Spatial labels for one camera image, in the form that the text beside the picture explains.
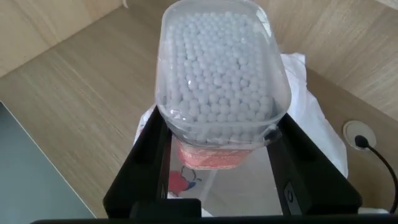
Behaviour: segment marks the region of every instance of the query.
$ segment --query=container lid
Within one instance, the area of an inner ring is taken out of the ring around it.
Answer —
[[[244,0],[171,5],[162,19],[155,97],[175,126],[278,122],[291,93],[265,12]]]

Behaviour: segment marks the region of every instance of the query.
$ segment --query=cartoon graphic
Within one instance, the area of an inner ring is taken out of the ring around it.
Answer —
[[[193,174],[193,177],[191,178],[188,177],[190,173]],[[186,168],[185,166],[181,168],[181,171],[171,170],[169,173],[169,192],[178,197],[181,192],[196,186],[198,181],[201,182],[201,179],[197,178],[196,172],[192,169]]]

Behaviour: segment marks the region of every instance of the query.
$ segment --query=black cable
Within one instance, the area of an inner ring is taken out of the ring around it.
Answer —
[[[372,146],[369,145],[368,140],[364,136],[361,136],[361,135],[356,136],[355,137],[355,145],[357,145],[358,147],[361,147],[361,148],[368,148],[370,151],[375,153],[375,155],[377,155],[377,157],[384,163],[384,165],[386,165],[388,171],[390,172],[392,180],[394,181],[394,187],[396,190],[396,193],[394,196],[394,202],[392,203],[392,207],[390,209],[390,214],[394,214],[396,212],[397,206],[398,206],[398,180],[397,180],[396,173],[394,172],[394,170],[392,169],[390,164],[386,161],[386,159],[379,152],[377,152]]]

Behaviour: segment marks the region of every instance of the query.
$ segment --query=wood grain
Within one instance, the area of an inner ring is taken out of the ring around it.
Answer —
[[[0,77],[121,5],[121,0],[0,1]]]
[[[398,119],[398,11],[377,1],[256,0],[284,52]]]
[[[0,100],[97,217],[125,160],[141,114],[154,102],[160,20],[171,1],[117,9],[0,79]],[[308,71],[308,87],[336,131],[345,121],[373,128],[395,170],[398,123]],[[367,207],[389,208],[392,182],[370,152],[348,148],[349,179]]]

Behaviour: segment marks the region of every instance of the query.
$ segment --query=clear plastic container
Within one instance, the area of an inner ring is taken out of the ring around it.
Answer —
[[[171,5],[162,19],[155,97],[182,147],[264,146],[291,98],[265,12],[245,0]]]

